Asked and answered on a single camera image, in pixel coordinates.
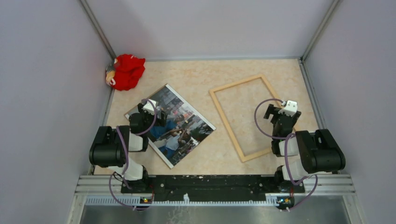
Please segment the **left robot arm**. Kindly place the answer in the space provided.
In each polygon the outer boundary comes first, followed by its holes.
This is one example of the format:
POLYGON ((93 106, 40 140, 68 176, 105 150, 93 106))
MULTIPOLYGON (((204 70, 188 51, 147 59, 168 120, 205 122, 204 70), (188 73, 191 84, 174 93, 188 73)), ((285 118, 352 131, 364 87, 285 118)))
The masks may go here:
POLYGON ((121 177, 124 190, 146 192, 150 187, 146 168, 133 161, 129 153, 145 152, 149 145, 149 132, 154 127, 165 127, 168 115, 155 108, 155 101, 138 104, 127 115, 129 124, 100 126, 89 151, 89 161, 94 166, 108 168, 121 177))

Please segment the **printed photo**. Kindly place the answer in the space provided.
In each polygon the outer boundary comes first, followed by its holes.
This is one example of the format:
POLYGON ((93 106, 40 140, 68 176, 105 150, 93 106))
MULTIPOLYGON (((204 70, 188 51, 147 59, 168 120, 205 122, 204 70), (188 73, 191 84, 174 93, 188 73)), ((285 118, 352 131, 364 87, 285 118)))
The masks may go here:
MULTIPOLYGON (((174 168, 216 128, 193 108, 169 84, 164 85, 149 99, 157 102, 157 109, 167 113, 165 127, 154 127, 149 132, 149 145, 169 168, 174 168)), ((137 106, 125 113, 125 118, 137 106)))

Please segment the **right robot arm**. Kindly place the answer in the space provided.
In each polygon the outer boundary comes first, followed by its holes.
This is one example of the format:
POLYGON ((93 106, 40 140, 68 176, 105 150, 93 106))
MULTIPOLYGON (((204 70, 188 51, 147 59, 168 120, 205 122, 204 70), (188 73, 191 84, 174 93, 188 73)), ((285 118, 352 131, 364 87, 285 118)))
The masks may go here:
POLYGON ((269 104, 263 116, 273 125, 273 154, 285 159, 285 164, 274 174, 274 187, 279 192, 287 192, 293 181, 300 183, 305 177, 336 172, 346 165, 345 156, 328 129, 294 130, 300 116, 295 102, 287 103, 284 108, 269 104))

